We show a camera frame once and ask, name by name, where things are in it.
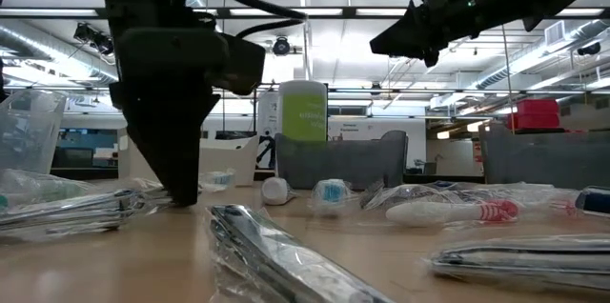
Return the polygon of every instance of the ventilation duct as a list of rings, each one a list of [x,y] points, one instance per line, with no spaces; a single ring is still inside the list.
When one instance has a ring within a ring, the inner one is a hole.
[[[0,23],[0,43],[36,58],[50,59],[53,63],[69,68],[67,75],[91,76],[101,83],[118,80],[116,68],[103,62],[98,56],[79,50],[48,33],[19,20]]]
[[[582,21],[560,21],[545,30],[545,37],[509,55],[511,74],[532,69],[560,51],[585,46],[602,32],[608,30],[609,27],[610,20],[607,19],[586,23]],[[478,75],[478,80],[468,86],[466,90],[484,90],[508,78],[508,76],[506,61],[502,60],[496,66],[481,72]],[[452,93],[435,97],[431,100],[431,108],[451,106],[465,96],[464,93]]]

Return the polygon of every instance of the gray bin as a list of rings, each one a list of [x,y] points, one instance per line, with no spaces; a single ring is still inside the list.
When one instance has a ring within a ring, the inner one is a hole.
[[[610,187],[610,131],[513,135],[480,131],[488,184],[527,182],[558,188]]]
[[[275,136],[277,173],[294,189],[311,190],[318,181],[343,179],[362,191],[380,179],[394,187],[402,184],[408,137],[388,131],[370,141],[295,141]]]

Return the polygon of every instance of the pipe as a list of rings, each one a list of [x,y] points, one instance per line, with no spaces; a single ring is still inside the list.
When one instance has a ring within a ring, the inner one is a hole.
[[[88,76],[101,76],[106,82],[118,80],[115,66],[19,20],[3,20],[0,23],[0,42],[27,50],[36,57],[52,59],[54,63],[70,67],[74,71],[86,71]]]
[[[549,56],[556,54],[559,51],[565,51],[583,42],[587,42],[607,30],[608,27],[610,27],[610,20],[595,20],[585,24],[577,21],[573,21],[572,23],[566,22],[565,35],[572,38],[567,45],[561,47],[559,50],[549,51],[546,45],[546,39],[544,37],[540,38],[539,41],[509,56],[509,63],[513,69],[513,72],[510,73],[510,75],[531,69],[546,61]],[[506,62],[502,61],[502,63],[497,66],[492,67],[487,71],[483,71],[479,75],[481,79],[477,83],[473,83],[468,89],[483,90],[502,79],[506,79],[508,76],[509,72],[506,67]]]

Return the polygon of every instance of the security camera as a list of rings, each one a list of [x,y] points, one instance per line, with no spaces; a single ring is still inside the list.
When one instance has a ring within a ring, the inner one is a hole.
[[[290,52],[290,44],[288,39],[284,36],[280,36],[275,40],[273,51],[275,55],[284,56]]]
[[[371,84],[371,90],[381,90],[381,84],[379,82],[373,82]],[[378,96],[381,92],[371,92],[372,96]]]
[[[595,55],[601,51],[601,44],[599,42],[594,43],[593,45],[583,47],[581,49],[577,49],[577,53],[580,56],[583,55]]]

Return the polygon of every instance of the fluorescent light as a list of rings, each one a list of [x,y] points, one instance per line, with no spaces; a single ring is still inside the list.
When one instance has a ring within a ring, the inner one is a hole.
[[[448,132],[448,131],[443,131],[443,132],[439,132],[439,133],[437,134],[437,139],[438,139],[438,140],[446,140],[446,139],[448,139],[448,138],[449,138],[449,136],[450,136],[450,135],[449,135],[449,132]]]
[[[513,108],[513,111],[514,111],[514,112],[517,112],[517,107],[514,107],[514,108]],[[500,110],[496,111],[496,113],[497,113],[497,114],[509,114],[509,113],[511,113],[511,108],[510,108],[510,107],[508,107],[508,108],[503,108],[503,109],[500,109]]]
[[[368,107],[372,101],[370,99],[329,99],[329,106],[352,106],[352,107]]]
[[[468,126],[466,126],[466,129],[469,132],[478,132],[478,126],[480,126],[482,124],[483,124],[483,122],[471,123]]]
[[[259,9],[231,9],[231,14],[233,14],[235,16],[259,16],[259,15],[269,16],[269,15],[272,15],[271,13],[268,13],[266,11],[259,10]]]
[[[94,77],[63,77],[64,79],[70,81],[100,81],[102,78],[94,78]]]
[[[373,16],[404,16],[407,12],[406,9],[357,9],[356,13],[359,15],[373,15]]]
[[[541,82],[537,83],[536,85],[531,86],[530,90],[538,90],[538,89],[546,88],[547,86],[557,84],[561,80],[563,80],[563,78],[561,78],[559,76],[555,76],[553,78],[542,80]]]
[[[529,94],[584,94],[585,91],[527,91]]]
[[[464,90],[464,93],[469,93],[469,94],[509,94],[510,92],[508,90]]]
[[[217,14],[216,9],[193,9],[194,12],[207,12],[210,14]]]
[[[610,86],[610,78],[603,78],[595,83],[587,85],[587,89],[600,89]]]
[[[603,9],[579,9],[568,8],[558,13],[557,16],[599,16]]]
[[[41,16],[54,17],[58,15],[97,17],[94,9],[0,9],[1,16]]]
[[[324,9],[324,8],[313,8],[313,9],[295,9],[295,11],[307,13],[318,16],[338,16],[343,13],[343,9]]]

